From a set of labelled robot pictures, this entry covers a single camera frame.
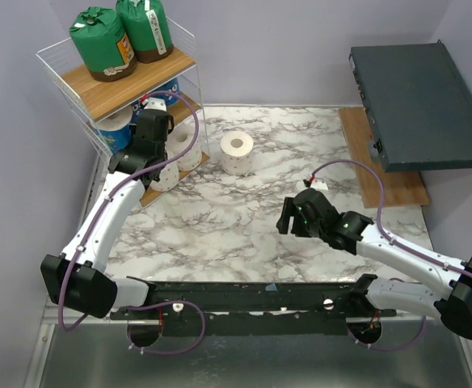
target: wooden board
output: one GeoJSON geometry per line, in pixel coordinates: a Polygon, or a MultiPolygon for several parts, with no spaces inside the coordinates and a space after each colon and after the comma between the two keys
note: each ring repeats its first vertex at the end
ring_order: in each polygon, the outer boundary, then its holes
{"type": "MultiPolygon", "coordinates": [[[[202,164],[204,164],[208,160],[209,160],[209,156],[206,153],[202,152],[202,160],[200,160],[200,165],[199,166],[201,166],[202,164]]],[[[181,171],[179,173],[179,181],[184,179],[186,176],[191,174],[193,171],[194,170],[181,171]]],[[[139,200],[139,202],[141,202],[141,206],[144,208],[144,207],[148,206],[149,204],[151,204],[154,200],[159,198],[162,194],[165,194],[165,193],[166,192],[158,192],[158,191],[153,190],[152,188],[148,188],[148,190],[146,190],[145,194],[142,196],[142,198],[139,200]]]]}
{"type": "MultiPolygon", "coordinates": [[[[371,162],[366,142],[372,140],[373,135],[364,109],[345,108],[340,109],[339,114],[351,159],[371,167],[383,182],[384,206],[429,205],[419,172],[384,172],[381,164],[371,162]]],[[[377,181],[364,168],[355,166],[355,171],[364,207],[377,208],[380,201],[377,181]]]]}
{"type": "MultiPolygon", "coordinates": [[[[184,93],[181,93],[181,95],[193,106],[193,108],[198,111],[200,109],[200,105],[190,99],[187,95],[184,93]]],[[[173,120],[175,121],[175,125],[177,125],[179,122],[187,119],[190,115],[191,112],[189,111],[189,108],[186,106],[185,103],[183,103],[181,100],[178,102],[174,103],[170,107],[167,108],[168,113],[170,113],[173,116],[173,120]]]]}
{"type": "Polygon", "coordinates": [[[96,81],[85,65],[62,78],[82,98],[91,119],[97,121],[194,65],[193,58],[175,47],[168,57],[153,63],[137,63],[133,73],[114,82],[96,81]]]}

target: wire shelf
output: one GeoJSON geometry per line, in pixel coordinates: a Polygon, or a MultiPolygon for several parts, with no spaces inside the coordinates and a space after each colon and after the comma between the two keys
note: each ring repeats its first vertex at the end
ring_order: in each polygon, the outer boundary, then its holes
{"type": "MultiPolygon", "coordinates": [[[[188,30],[179,26],[173,20],[168,19],[167,21],[173,45],[183,53],[187,54],[193,60],[196,59],[196,45],[194,35],[188,30]]],[[[69,83],[63,78],[64,74],[67,74],[71,70],[75,70],[79,66],[83,65],[83,60],[80,57],[78,50],[74,46],[73,41],[71,38],[67,38],[40,50],[36,55],[43,63],[51,80],[57,85],[61,93],[65,96],[65,100],[69,104],[71,111],[77,118],[78,123],[82,127],[82,130],[91,140],[91,143],[99,153],[99,156],[102,160],[108,163],[108,160],[112,156],[112,152],[108,147],[107,142],[101,136],[99,131],[96,131],[92,128],[91,123],[94,123],[94,121],[92,120],[92,116],[89,113],[87,106],[84,104],[83,99],[80,97],[78,92],[75,91],[73,87],[71,87],[69,83]]],[[[190,66],[188,69],[179,72],[176,77],[178,77],[181,91],[200,105],[200,110],[202,111],[203,116],[204,109],[201,100],[200,82],[198,80],[198,71],[196,67],[193,65],[193,68],[191,68],[190,66]]],[[[163,79],[162,82],[145,91],[145,93],[148,91],[153,91],[167,82],[169,82],[169,78],[163,79]]],[[[134,96],[132,100],[125,101],[122,106],[117,108],[114,112],[117,112],[127,105],[130,105],[133,101],[140,98],[145,93],[134,96]]],[[[203,132],[200,138],[202,150],[208,153],[209,147],[207,146],[205,125],[204,131],[201,132],[203,132]]]]}

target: white marble tabletop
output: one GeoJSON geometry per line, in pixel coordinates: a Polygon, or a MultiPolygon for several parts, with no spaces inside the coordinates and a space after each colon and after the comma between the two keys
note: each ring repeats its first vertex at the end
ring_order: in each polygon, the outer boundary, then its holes
{"type": "MultiPolygon", "coordinates": [[[[286,196],[323,162],[348,158],[338,112],[322,108],[206,108],[211,159],[146,209],[134,209],[111,252],[109,276],[145,280],[349,281],[363,273],[401,276],[371,259],[334,251],[313,238],[280,235],[286,196]],[[255,142],[253,171],[227,175],[219,166],[224,132],[255,142]]],[[[364,209],[353,167],[319,173],[340,211],[364,209]]],[[[419,206],[388,208],[384,226],[431,248],[419,206]]]]}

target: green package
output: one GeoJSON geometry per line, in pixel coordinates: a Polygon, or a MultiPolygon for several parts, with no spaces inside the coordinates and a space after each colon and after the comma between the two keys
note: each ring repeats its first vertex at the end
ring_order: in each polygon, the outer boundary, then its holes
{"type": "Polygon", "coordinates": [[[89,7],[74,20],[69,33],[94,79],[115,81],[135,69],[137,59],[114,10],[89,7]]]}
{"type": "Polygon", "coordinates": [[[160,0],[117,0],[116,11],[139,62],[150,63],[171,54],[170,29],[160,0]]]}

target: screw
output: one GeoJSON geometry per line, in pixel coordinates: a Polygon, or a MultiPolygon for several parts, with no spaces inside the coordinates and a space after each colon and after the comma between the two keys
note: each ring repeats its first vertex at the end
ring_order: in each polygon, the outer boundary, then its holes
{"type": "Polygon", "coordinates": [[[333,310],[333,307],[335,307],[335,303],[331,299],[324,300],[322,305],[324,306],[325,310],[333,310]]]}
{"type": "Polygon", "coordinates": [[[183,303],[174,303],[173,304],[173,311],[175,313],[179,313],[180,311],[182,311],[184,308],[184,304],[183,303]]]}

